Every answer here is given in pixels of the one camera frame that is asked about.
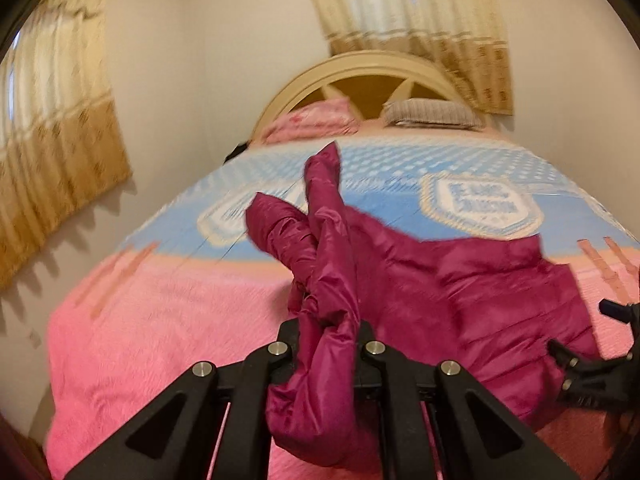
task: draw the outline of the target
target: bed sheet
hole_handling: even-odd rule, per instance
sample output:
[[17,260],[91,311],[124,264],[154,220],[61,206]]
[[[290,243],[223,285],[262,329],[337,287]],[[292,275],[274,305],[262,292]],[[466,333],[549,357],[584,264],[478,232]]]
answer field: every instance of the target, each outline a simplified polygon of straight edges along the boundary
[[[56,415],[46,444],[54,478],[193,362],[225,365],[273,340],[291,276],[246,238],[244,210],[257,191],[304,210],[304,162],[330,141],[249,150],[225,164],[130,235],[55,311],[48,345]],[[597,302],[638,300],[640,244],[548,162],[455,132],[338,144],[347,204],[417,238],[540,233],[545,256],[572,266],[602,354],[628,348],[628,328],[600,316]],[[567,410],[540,435],[588,478],[608,453],[605,426],[603,415]],[[274,449],[270,478],[355,476]]]

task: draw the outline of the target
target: gold curtain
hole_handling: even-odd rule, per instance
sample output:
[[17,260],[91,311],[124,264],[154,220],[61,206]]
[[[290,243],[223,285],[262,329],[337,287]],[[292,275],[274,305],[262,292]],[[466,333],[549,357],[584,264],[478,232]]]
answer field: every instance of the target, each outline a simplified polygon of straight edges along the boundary
[[398,50],[436,62],[473,107],[512,114],[497,0],[313,0],[333,54]]
[[69,215],[130,177],[104,0],[42,0],[0,63],[0,289]]

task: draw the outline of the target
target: blue blanket section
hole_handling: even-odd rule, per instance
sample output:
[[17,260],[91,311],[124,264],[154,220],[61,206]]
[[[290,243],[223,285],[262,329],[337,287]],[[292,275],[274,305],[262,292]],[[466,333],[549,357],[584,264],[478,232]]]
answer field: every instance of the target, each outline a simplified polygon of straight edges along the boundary
[[[249,150],[165,206],[124,244],[227,260],[269,256],[246,238],[244,210],[257,191],[305,210],[305,161],[328,140]],[[338,140],[344,201],[421,239],[542,234],[545,254],[579,253],[586,238],[607,248],[638,242],[551,164],[507,142],[407,135]]]

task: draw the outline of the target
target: arched headboard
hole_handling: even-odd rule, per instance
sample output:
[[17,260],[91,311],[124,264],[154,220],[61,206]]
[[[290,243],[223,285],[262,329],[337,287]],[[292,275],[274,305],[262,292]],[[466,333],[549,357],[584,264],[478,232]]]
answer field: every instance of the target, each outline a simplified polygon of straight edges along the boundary
[[323,99],[348,96],[353,113],[377,118],[383,104],[409,97],[464,102],[452,83],[421,57],[386,50],[359,50],[329,58],[290,81],[264,109],[251,140],[282,114]]

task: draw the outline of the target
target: magenta jacket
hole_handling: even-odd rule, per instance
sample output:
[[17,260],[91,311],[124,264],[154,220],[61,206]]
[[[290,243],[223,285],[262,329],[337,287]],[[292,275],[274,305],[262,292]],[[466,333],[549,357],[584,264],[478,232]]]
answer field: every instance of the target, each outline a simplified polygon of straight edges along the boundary
[[377,465],[371,418],[353,400],[361,319],[410,359],[459,361],[534,428],[548,422],[562,373],[546,342],[598,355],[569,267],[546,261],[538,236],[415,240],[344,205],[339,181],[332,143],[306,162],[308,215],[261,193],[246,212],[251,240],[293,272],[300,321],[296,371],[268,395],[276,443],[318,465]]

